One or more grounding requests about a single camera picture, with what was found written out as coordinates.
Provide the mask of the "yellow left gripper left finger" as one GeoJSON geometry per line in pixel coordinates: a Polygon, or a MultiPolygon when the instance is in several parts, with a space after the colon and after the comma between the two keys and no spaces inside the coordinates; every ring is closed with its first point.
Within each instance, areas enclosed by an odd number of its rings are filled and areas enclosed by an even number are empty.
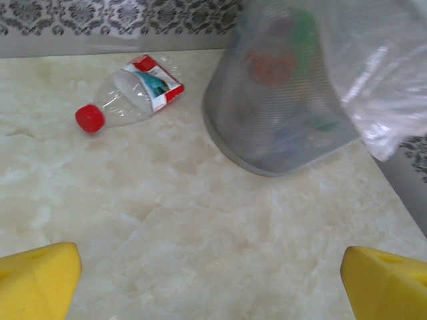
{"type": "Polygon", "coordinates": [[[1,318],[65,319],[81,273],[72,242],[2,257],[1,318]]]}

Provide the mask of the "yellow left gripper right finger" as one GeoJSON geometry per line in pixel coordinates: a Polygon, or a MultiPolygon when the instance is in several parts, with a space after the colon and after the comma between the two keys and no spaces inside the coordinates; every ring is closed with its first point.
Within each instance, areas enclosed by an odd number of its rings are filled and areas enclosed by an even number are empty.
{"type": "Polygon", "coordinates": [[[348,247],[340,276],[356,319],[425,319],[426,263],[348,247]]]}

